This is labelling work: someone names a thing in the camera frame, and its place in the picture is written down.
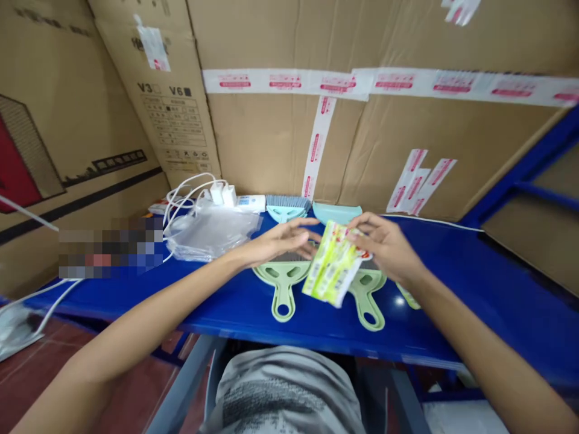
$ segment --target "clear plastic bag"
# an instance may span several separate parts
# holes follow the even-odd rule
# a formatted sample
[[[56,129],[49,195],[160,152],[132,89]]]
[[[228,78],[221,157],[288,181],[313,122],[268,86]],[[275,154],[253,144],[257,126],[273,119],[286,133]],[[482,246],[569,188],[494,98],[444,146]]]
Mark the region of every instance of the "clear plastic bag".
[[[263,217],[223,206],[206,206],[195,215],[176,219],[167,247],[179,260],[211,262],[247,242],[261,228]]]

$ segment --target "gray brush bristles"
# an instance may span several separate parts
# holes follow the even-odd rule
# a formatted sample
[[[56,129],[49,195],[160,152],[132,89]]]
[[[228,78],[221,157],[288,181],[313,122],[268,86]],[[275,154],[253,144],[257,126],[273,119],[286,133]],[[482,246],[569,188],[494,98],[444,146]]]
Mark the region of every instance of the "gray brush bristles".
[[[270,262],[307,262],[303,256],[300,256],[296,252],[286,252],[282,253],[280,256],[276,256]]]
[[[360,264],[360,269],[379,269],[378,265],[376,265],[376,262],[374,262],[373,259],[370,259],[368,261],[362,261],[362,264]]]
[[[265,204],[271,206],[287,206],[292,208],[304,208],[309,211],[311,202],[309,199],[301,196],[274,196],[267,195],[265,197]]]

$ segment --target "red panel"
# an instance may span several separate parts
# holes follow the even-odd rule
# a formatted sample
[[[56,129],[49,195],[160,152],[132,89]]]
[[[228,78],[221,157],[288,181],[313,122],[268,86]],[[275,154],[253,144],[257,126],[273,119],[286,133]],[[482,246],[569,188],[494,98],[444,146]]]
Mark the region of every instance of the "red panel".
[[[2,119],[0,119],[0,195],[22,207],[42,200]],[[13,210],[12,207],[0,202],[0,212],[9,213]]]

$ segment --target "white wire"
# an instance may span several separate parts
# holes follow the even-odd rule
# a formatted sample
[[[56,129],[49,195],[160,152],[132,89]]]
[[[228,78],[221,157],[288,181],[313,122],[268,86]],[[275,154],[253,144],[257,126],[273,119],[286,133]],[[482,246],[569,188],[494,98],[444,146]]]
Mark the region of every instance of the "white wire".
[[[22,214],[30,217],[31,219],[36,220],[39,223],[42,223],[44,226],[46,226],[49,229],[52,229],[56,232],[59,231],[59,229],[55,226],[50,224],[49,222],[47,222],[46,220],[44,220],[41,217],[38,217],[36,214],[31,213],[30,211],[28,211],[27,209],[22,208],[19,204],[12,202],[10,199],[5,198],[4,196],[0,195],[0,201],[4,202],[6,205],[11,206],[12,208],[14,208],[17,211],[20,211]]]
[[[484,232],[484,230],[482,229],[475,229],[475,228],[469,228],[468,226],[462,226],[462,225],[457,225],[456,223],[451,223],[451,222],[445,222],[442,220],[433,220],[433,219],[425,219],[422,217],[415,217],[415,216],[403,216],[403,215],[398,215],[398,214],[381,214],[384,217],[389,217],[389,218],[409,218],[409,219],[414,219],[414,220],[422,220],[422,221],[429,221],[432,223],[442,223],[448,226],[453,226],[455,228],[459,228],[459,229],[464,229],[464,230],[471,230],[474,232]]]
[[[169,221],[167,222],[167,226],[166,226],[165,229],[163,230],[163,234],[165,234],[165,233],[167,232],[167,230],[171,227],[171,224],[173,223],[173,220],[175,220],[175,217],[177,216],[177,214],[178,214],[178,212],[179,212],[179,210],[180,210],[181,208],[191,209],[191,208],[193,208],[193,207],[196,206],[196,204],[183,206],[183,204],[185,203],[185,201],[191,200],[190,197],[191,197],[196,191],[202,189],[203,187],[205,187],[205,186],[207,186],[207,185],[214,184],[214,183],[217,183],[217,182],[227,182],[227,181],[226,181],[226,180],[216,180],[216,179],[214,179],[214,180],[212,180],[212,181],[206,182],[205,184],[201,184],[200,186],[192,189],[192,190],[187,194],[187,196],[185,196],[183,199],[180,199],[180,200],[178,200],[177,202],[169,202],[169,204],[167,205],[167,208],[165,209],[165,216],[167,216],[168,213],[169,213],[169,208],[172,206],[171,203],[173,203],[173,204],[175,204],[175,205],[178,204],[178,205],[177,205],[177,209],[173,212],[173,215],[169,218]]]
[[[0,309],[0,315],[2,315],[10,306],[13,306],[13,305],[15,305],[15,304],[17,304],[17,303],[21,303],[21,302],[23,302],[23,301],[26,301],[27,299],[32,298],[32,297],[35,297],[36,295],[44,294],[45,292],[50,291],[51,289],[54,289],[54,288],[56,288],[57,286],[60,286],[60,285],[62,285],[63,283],[66,283],[66,282],[68,282],[68,281],[70,281],[70,279],[60,280],[59,282],[55,283],[55,284],[52,285],[52,286],[49,286],[48,288],[41,289],[40,291],[37,291],[37,292],[33,292],[32,294],[29,294],[29,295],[27,295],[26,297],[22,297],[22,298],[19,299],[19,300],[11,301],[11,302],[8,303],[6,306],[3,306],[2,309]]]
[[[213,173],[203,172],[203,173],[201,173],[201,174],[192,176],[191,178],[187,178],[185,181],[181,182],[177,188],[175,188],[175,189],[173,189],[173,190],[171,190],[171,191],[169,191],[169,192],[167,193],[167,196],[166,196],[165,198],[167,199],[167,202],[169,202],[169,203],[167,204],[167,208],[165,209],[165,214],[163,215],[163,226],[165,226],[165,223],[167,222],[167,215],[168,215],[168,213],[169,213],[169,210],[170,210],[172,207],[177,206],[177,205],[179,204],[179,202],[181,202],[181,205],[182,205],[182,203],[184,203],[184,202],[186,201],[185,198],[180,199],[180,200],[178,200],[177,202],[174,202],[174,201],[173,201],[173,199],[174,199],[174,198],[177,196],[177,194],[179,193],[179,190],[182,189],[182,188],[184,188],[184,187],[189,187],[189,185],[186,185],[187,182],[189,182],[189,181],[191,181],[191,180],[194,180],[194,179],[196,179],[196,178],[198,178],[198,177],[204,176],[204,175],[208,175],[208,176],[212,177],[212,178],[213,178],[213,181],[216,180],[216,179],[215,179],[215,175],[213,175]],[[193,206],[194,206],[194,205],[186,206],[185,209],[193,208]]]
[[[60,304],[60,302],[64,299],[64,297],[67,296],[67,294],[72,291],[72,289],[76,286],[79,285],[84,279],[81,280],[77,280],[76,282],[74,282],[72,285],[70,285],[68,288],[66,288],[66,290],[60,294],[60,297],[58,297],[56,299],[56,301],[52,304],[52,306],[50,307],[50,309],[48,309],[48,312],[46,313],[46,315],[44,316],[44,319],[42,320],[42,322],[40,323],[40,325],[38,326],[38,329],[36,329],[36,331],[34,332],[33,336],[38,336],[39,334],[42,333],[42,330],[44,330],[44,328],[46,327],[46,324],[48,323],[48,320],[50,319],[50,317],[52,316],[52,313],[56,310],[56,307]]]
[[[174,252],[171,252],[171,254],[169,256],[167,256],[165,259],[163,259],[163,263],[167,262],[172,256],[173,256]]]
[[[50,224],[49,222],[47,222],[46,220],[44,220],[41,217],[38,217],[36,214],[31,213],[30,211],[28,211],[27,209],[24,209],[23,207],[21,207],[19,204],[12,202],[10,199],[6,199],[4,196],[0,195],[0,201],[4,202],[5,204],[11,206],[12,208],[14,208],[16,211],[20,211],[22,214],[36,220],[39,223],[42,223],[44,226],[48,227],[49,229],[52,229],[56,232],[59,231],[59,229],[55,226]],[[72,290],[72,288],[74,288],[76,285],[78,285],[80,282],[82,282],[84,279],[63,279],[57,283],[55,283],[54,285],[49,286],[48,288],[45,289],[41,289],[40,291],[37,292],[33,292],[32,294],[27,295],[26,297],[22,297],[19,300],[16,301],[12,301],[11,303],[8,303],[6,306],[4,306],[2,309],[0,309],[0,315],[6,311],[6,309],[10,306],[13,306],[16,303],[22,303],[26,300],[28,300],[29,298],[32,297],[36,297],[37,295],[40,294],[44,294],[45,292],[50,291],[51,289],[56,288],[57,286],[60,286],[66,282],[69,281],[73,281],[75,280],[75,282],[70,285],[62,294],[60,297],[58,297],[58,299],[52,304],[52,306],[50,307],[50,309],[48,309],[48,312],[46,313],[46,315],[44,316],[44,318],[42,319],[42,322],[40,323],[40,326],[38,327],[38,329],[34,332],[33,337],[34,336],[38,336],[40,333],[42,333],[42,330],[46,327],[46,324],[48,323],[48,320],[50,319],[50,317],[52,316],[52,313],[54,312],[54,310],[56,309],[56,307],[59,305],[59,303],[64,299],[64,297],[66,297],[66,295]]]

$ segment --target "cardboard box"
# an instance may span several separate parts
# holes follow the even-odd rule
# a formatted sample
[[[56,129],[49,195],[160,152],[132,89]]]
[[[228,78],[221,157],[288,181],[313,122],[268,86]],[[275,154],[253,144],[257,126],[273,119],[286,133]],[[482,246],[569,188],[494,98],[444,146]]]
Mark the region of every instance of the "cardboard box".
[[[578,10],[566,0],[484,1],[466,27],[445,22],[448,10],[436,0],[188,4],[203,70],[392,66],[579,76]],[[208,99],[223,177],[242,193],[300,195],[318,97]],[[314,198],[384,213],[410,150],[423,148],[424,167],[458,163],[420,215],[457,221],[565,112],[413,96],[338,99]]]
[[[221,173],[184,0],[90,1],[96,25],[169,180]],[[139,16],[145,37],[139,32]],[[149,29],[155,29],[152,36]],[[146,53],[157,43],[160,59]]]
[[[579,144],[533,182],[579,200]],[[524,194],[498,210],[483,229],[494,240],[579,297],[579,218],[571,209]]]
[[[85,2],[1,2],[0,56],[2,196],[90,229],[168,190]],[[31,223],[0,204],[2,295],[57,275],[56,233]]]

